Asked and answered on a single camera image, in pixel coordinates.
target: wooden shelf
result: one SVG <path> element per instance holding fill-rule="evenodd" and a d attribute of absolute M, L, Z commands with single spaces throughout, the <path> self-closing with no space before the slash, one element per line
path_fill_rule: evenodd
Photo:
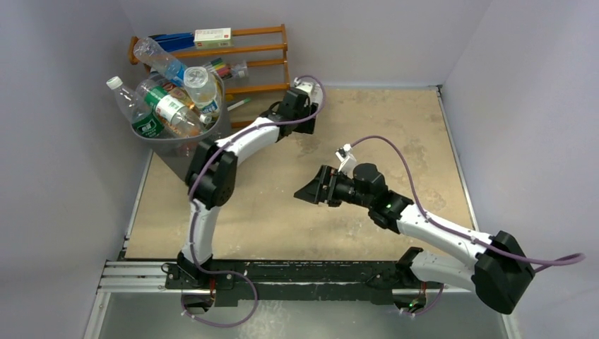
<path fill-rule="evenodd" d="M 271 59 L 271 60 L 260 60 L 260 61 L 248 61 L 248 67 L 264 67 L 264 66 L 276 66 L 283 65 L 283 82 L 268 84 L 268 85 L 256 85 L 256 86 L 246 86 L 239 88 L 227 88 L 226 94 L 235 95 L 235 94 L 251 94 L 251 93 L 264 93 L 264 92 L 272 92 L 279 90 L 288 90 L 290 87 L 289 81 L 289 68 L 287 66 L 287 31 L 285 30 L 285 25 L 274 26 L 274 27 L 262 27 L 262 28 L 248 28 L 244 30 L 232 30 L 231 35 L 233 37 L 244 37 L 247 35 L 262 35 L 262 34 L 281 34 L 280 44 L 263 44 L 256 46 L 245 46 L 245 47 L 230 47 L 230 48 L 221 48 L 221 49 L 203 49 L 203 50 L 191 50 L 184 52 L 173 52 L 172 55 L 177 57 L 178 59 L 189 59 L 189 58 L 197 58 L 197 57 L 214 57 L 223 54 L 235 54 L 235 53 L 252 53 L 252 52 L 264 52 L 264 51 L 276 51 L 280 50 L 283 54 L 281 59 Z M 129 62 L 132 65 L 139 64 L 139 60 L 133 54 L 133 48 L 135 44 L 138 42 L 137 37 L 132 37 L 131 42 L 129 43 L 129 48 L 127 50 L 127 57 L 129 58 Z M 144 64 L 146 71 L 150 71 L 150 67 Z M 235 128 L 245 127 L 249 125 L 251 121 L 240 121 L 233 124 Z"/>

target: cable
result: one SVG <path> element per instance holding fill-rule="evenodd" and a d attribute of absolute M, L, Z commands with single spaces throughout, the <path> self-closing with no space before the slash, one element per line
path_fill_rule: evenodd
<path fill-rule="evenodd" d="M 313 77 L 313 76 L 309 76 L 309 75 L 305 75 L 305 76 L 300 76 L 298 79 L 302 79 L 302 78 L 310 78 L 312 80 L 314 80 L 319 86 L 320 89 L 322 91 L 322 103 L 318 106 L 318 108 L 316 109 L 316 111 L 313 114 L 310 114 L 308 117 L 305 117 L 303 119 L 298 119 L 298 120 L 294 120 L 294 121 L 279 121 L 279 122 L 268 122 L 265 124 L 260 124 L 260 125 L 256 125 L 251 129 L 247 129 L 247 130 L 243 130 L 240 131 L 239 134 L 237 134 L 236 136 L 234 136 L 233 138 L 231 138 L 231 140 L 229 140 L 228 142 L 226 142 L 224 145 L 222 145 L 220 148 L 218 148 L 218 150 L 216 150 L 216 152 L 208 159 L 208 161 L 206 162 L 206 164 L 204 165 L 204 167 L 202 168 L 202 170 L 200 171 L 200 173 L 198 174 L 198 177 L 196 178 L 196 181 L 194 182 L 194 184 L 191 186 L 191 188 L 189 189 L 189 201 L 191 201 L 195 206 L 196 206 L 196 212 L 194 213 L 194 216 L 191 219 L 191 227 L 189 228 L 189 250 L 191 251 L 191 258 L 194 261 L 194 265 L 202 272 L 205 274 L 211 274 L 211 275 L 217 275 L 217 274 L 231 274 L 231 275 L 236 275 L 240 278 L 242 278 L 243 280 L 245 280 L 250 288 L 251 291 L 254 293 L 254 305 L 251 308 L 251 311 L 248 313 L 247 316 L 245 316 L 245 318 L 243 318 L 240 321 L 234 322 L 234 323 L 215 323 L 209 320 L 205 320 L 199 317 L 196 317 L 195 315 L 189 313 L 189 311 L 187 311 L 187 308 L 185 307 L 185 303 L 183 300 L 183 296 L 181 297 L 181 307 L 183 308 L 183 313 L 184 315 L 187 315 L 189 318 L 195 320 L 195 321 L 199 321 L 201 323 L 204 323 L 206 325 L 210 325 L 210 326 L 214 326 L 214 327 L 218 327 L 218 328 L 230 328 L 230 327 L 235 327 L 238 325 L 241 325 L 242 323 L 248 321 L 251 316 L 254 315 L 254 312 L 256 312 L 256 309 L 258 308 L 258 291 L 256 290 L 256 286 L 254 285 L 254 283 L 245 275 L 239 273 L 239 272 L 235 272 L 233 270 L 206 270 L 205 268 L 201 267 L 201 264 L 199 263 L 197 257 L 196 257 L 196 251 L 195 251 L 195 244 L 194 244 L 194 231 L 196 228 L 196 219 L 198 217 L 198 214 L 200 212 L 200 206 L 194 201 L 194 194 L 196 192 L 196 189 L 198 188 L 198 185 L 200 184 L 200 180 L 201 178 L 206 174 L 206 171 L 208 171 L 208 168 L 210 167 L 210 165 L 212 165 L 212 163 L 214 162 L 214 160 L 216 160 L 216 158 L 219 156 L 219 154 L 221 154 L 222 152 L 224 152 L 229 146 L 231 146 L 235 141 L 239 140 L 241 137 L 247 135 L 248 133 L 251 133 L 253 131 L 257 131 L 263 127 L 269 127 L 269 126 L 285 126 L 285 125 L 293 125 L 293 124 L 301 124 L 302 122 L 306 122 L 309 121 L 310 119 L 313 119 L 314 117 L 316 117 L 316 115 L 318 115 L 326 102 L 326 92 L 324 90 L 324 85 L 320 82 L 320 80 L 318 80 L 317 78 Z"/>
<path fill-rule="evenodd" d="M 403 162 L 403 166 L 405 167 L 405 171 L 408 175 L 408 181 L 410 182 L 410 188 L 412 190 L 412 195 L 414 196 L 414 201 L 416 202 L 416 206 L 418 207 L 418 210 L 422 213 L 422 216 L 425 217 L 425 219 L 430 222 L 431 224 L 433 224 L 434 226 L 440 228 L 441 230 L 451 233 L 453 235 L 456 235 L 458 237 L 464 238 L 468 241 L 471 241 L 474 244 L 478 244 L 480 246 L 485 247 L 486 249 L 489 249 L 495 253 L 501 254 L 502 256 L 505 256 L 507 258 L 510 259 L 514 259 L 517 261 L 522 261 L 524 263 L 534 263 L 536 265 L 542 265 L 541 267 L 538 267 L 535 271 L 536 272 L 540 272 L 542 270 L 545 270 L 546 268 L 549 268 L 551 266 L 566 266 L 566 265 L 573 265 L 575 263 L 579 263 L 582 260 L 585 259 L 585 255 L 583 253 L 575 253 L 575 254 L 570 254 L 568 256 L 563 256 L 559 259 L 556 260 L 540 260 L 540 259 L 532 259 L 532 258 L 526 258 L 525 256 L 518 256 L 516 254 L 512 254 L 506 251 L 503 251 L 501 249 L 498 249 L 495 246 L 489 245 L 481 240 L 479 240 L 476 237 L 471 237 L 469 235 L 466 235 L 462 232 L 453 230 L 449 227 L 445 227 L 443 225 L 441 225 L 440 223 L 438 223 L 437 221 L 433 220 L 431 217 L 428 216 L 427 211 L 424 209 L 424 207 L 422 207 L 422 203 L 420 202 L 420 199 L 418 198 L 418 195 L 416 194 L 416 187 L 414 185 L 414 179 L 412 178 L 412 172 L 410 171 L 410 168 L 408 166 L 408 162 L 405 161 L 405 158 L 403 157 L 403 154 L 401 153 L 401 151 L 399 151 L 399 149 L 397 148 L 397 146 L 395 146 L 395 144 L 393 144 L 389 139 L 383 137 L 383 136 L 365 136 L 364 138 L 360 138 L 358 140 L 356 140 L 354 143 L 351 143 L 351 146 L 354 147 L 357 144 L 368 140 L 368 139 L 380 139 L 386 143 L 388 143 L 397 153 L 397 155 L 399 155 L 399 158 L 401 159 L 401 162 Z"/>
<path fill-rule="evenodd" d="M 441 284 L 441 287 L 439 288 L 439 291 L 437 295 L 434 297 L 434 299 L 430 303 L 427 303 L 424 309 L 422 309 L 420 312 L 411 313 L 412 316 L 421 316 L 425 313 L 428 313 L 434 307 L 434 305 L 436 305 L 437 302 L 439 302 L 439 299 L 441 299 L 441 293 L 443 293 L 444 288 L 445 284 Z"/>

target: box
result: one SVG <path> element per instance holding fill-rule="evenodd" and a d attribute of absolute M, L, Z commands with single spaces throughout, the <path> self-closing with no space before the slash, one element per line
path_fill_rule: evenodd
<path fill-rule="evenodd" d="M 196 30 L 194 45 L 197 49 L 232 47 L 231 28 Z"/>

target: plastic bottle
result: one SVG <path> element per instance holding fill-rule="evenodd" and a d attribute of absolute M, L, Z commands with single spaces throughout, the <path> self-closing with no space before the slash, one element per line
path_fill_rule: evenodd
<path fill-rule="evenodd" d="M 155 69 L 150 70 L 150 75 L 148 79 L 155 81 L 160 87 L 164 88 L 170 95 L 179 99 L 185 106 L 189 107 L 189 109 L 194 109 L 196 104 L 191 101 L 191 98 L 185 92 L 185 89 L 177 87 L 174 83 L 168 81 L 164 76 L 161 76 L 158 71 Z"/>
<path fill-rule="evenodd" d="M 153 67 L 160 75 L 179 87 L 183 87 L 183 74 L 187 68 L 177 58 L 166 52 L 151 37 L 143 37 L 133 49 L 139 61 Z"/>
<path fill-rule="evenodd" d="M 155 81 L 142 81 L 136 92 L 152 107 L 154 113 L 172 126 L 177 135 L 185 138 L 202 133 L 202 124 L 198 116 Z"/>
<path fill-rule="evenodd" d="M 214 75 L 204 67 L 189 67 L 184 73 L 187 94 L 202 116 L 216 120 L 220 114 L 220 92 Z"/>
<path fill-rule="evenodd" d="M 114 92 L 114 98 L 123 115 L 129 120 L 134 130 L 145 138 L 169 138 L 168 130 L 152 112 L 141 97 L 132 89 L 123 85 L 118 76 L 109 79 L 106 85 Z"/>
<path fill-rule="evenodd" d="M 150 70 L 148 79 L 155 81 L 158 85 L 162 86 L 170 95 L 179 99 L 180 102 L 184 103 L 189 109 L 200 117 L 200 122 L 204 125 L 205 130 L 209 130 L 214 125 L 215 120 L 210 114 L 200 114 L 196 107 L 196 103 L 191 100 L 187 92 L 183 88 L 178 88 L 173 83 L 169 82 L 164 76 L 161 76 L 155 69 Z"/>

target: green bottle label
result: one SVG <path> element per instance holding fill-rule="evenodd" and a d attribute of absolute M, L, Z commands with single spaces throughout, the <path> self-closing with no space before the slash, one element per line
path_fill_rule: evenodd
<path fill-rule="evenodd" d="M 152 109 L 156 109 L 156 105 L 158 105 L 161 99 L 167 95 L 168 92 L 164 88 L 156 86 L 152 88 L 143 99 L 150 105 L 150 107 L 152 107 Z"/>
<path fill-rule="evenodd" d="M 154 114 L 149 114 L 147 117 L 140 121 L 136 121 L 131 125 L 137 133 L 144 138 L 156 138 L 165 128 Z"/>

